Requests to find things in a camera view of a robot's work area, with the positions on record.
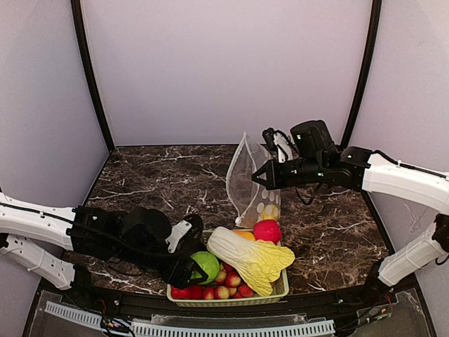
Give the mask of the clear dotted zip top bag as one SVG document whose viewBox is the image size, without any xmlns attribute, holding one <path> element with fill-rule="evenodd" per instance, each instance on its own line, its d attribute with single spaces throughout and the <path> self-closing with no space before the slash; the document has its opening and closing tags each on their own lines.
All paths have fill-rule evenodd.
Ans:
<svg viewBox="0 0 449 337">
<path fill-rule="evenodd" d="M 281 193 L 266 190 L 252 180 L 252 174 L 271 158 L 265 147 L 243 134 L 226 175 L 227 196 L 237 212 L 237 227 L 249 229 L 261 220 L 280 220 Z"/>
</svg>

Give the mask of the red toy pomegranate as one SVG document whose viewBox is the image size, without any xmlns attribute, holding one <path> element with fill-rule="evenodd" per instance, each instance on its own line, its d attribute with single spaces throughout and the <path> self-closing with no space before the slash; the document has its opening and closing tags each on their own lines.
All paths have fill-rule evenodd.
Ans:
<svg viewBox="0 0 449 337">
<path fill-rule="evenodd" d="M 256 240 L 278 244 L 282 238 L 282 232 L 275 220 L 261 220 L 253 227 L 253 235 Z"/>
</svg>

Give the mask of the green toy apple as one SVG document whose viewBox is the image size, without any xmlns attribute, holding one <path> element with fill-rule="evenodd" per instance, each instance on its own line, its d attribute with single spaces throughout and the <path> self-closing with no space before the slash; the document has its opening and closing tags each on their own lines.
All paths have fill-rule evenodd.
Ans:
<svg viewBox="0 0 449 337">
<path fill-rule="evenodd" d="M 213 254 L 207 251 L 197 251 L 190 256 L 191 259 L 201 267 L 201 269 L 208 275 L 208 278 L 200 282 L 200 285 L 209 284 L 217 278 L 220 273 L 220 263 Z"/>
</svg>

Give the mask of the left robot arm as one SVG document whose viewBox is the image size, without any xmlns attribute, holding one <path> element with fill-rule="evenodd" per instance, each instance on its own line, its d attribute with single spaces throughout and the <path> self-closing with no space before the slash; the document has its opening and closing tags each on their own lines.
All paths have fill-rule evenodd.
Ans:
<svg viewBox="0 0 449 337">
<path fill-rule="evenodd" d="M 203 221 L 196 214 L 172 225 L 156 209 L 137 207 L 127 213 L 86 206 L 60 208 L 1 195 L 1 253 L 60 290 L 71 289 L 90 273 L 59 260 L 35 240 L 103 261 L 117 258 L 156 270 L 165 283 L 185 289 L 209 277 L 192 258 L 203 250 L 202 232 Z"/>
</svg>

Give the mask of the red toy bell pepper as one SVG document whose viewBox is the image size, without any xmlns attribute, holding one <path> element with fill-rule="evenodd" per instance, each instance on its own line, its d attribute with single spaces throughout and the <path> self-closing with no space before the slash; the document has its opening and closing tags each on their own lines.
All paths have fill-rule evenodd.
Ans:
<svg viewBox="0 0 449 337">
<path fill-rule="evenodd" d="M 189 286 L 185 289 L 170 287 L 172 298 L 181 300 L 201 300 L 203 298 L 203 287 L 200 285 Z"/>
</svg>

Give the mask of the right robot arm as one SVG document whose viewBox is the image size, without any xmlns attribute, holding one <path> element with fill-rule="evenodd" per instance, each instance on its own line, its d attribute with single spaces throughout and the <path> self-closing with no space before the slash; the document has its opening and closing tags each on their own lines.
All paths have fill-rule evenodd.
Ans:
<svg viewBox="0 0 449 337">
<path fill-rule="evenodd" d="M 378 192 L 423 204 L 437 211 L 434 222 L 395 254 L 377 262 L 366 280 L 369 289 L 389 289 L 403 278 L 448 254 L 448 174 L 392 159 L 380 150 L 339 149 L 322 120 L 290 130 L 268 128 L 262 137 L 277 159 L 266 161 L 252 180 L 267 190 L 315 184 L 357 192 Z"/>
</svg>

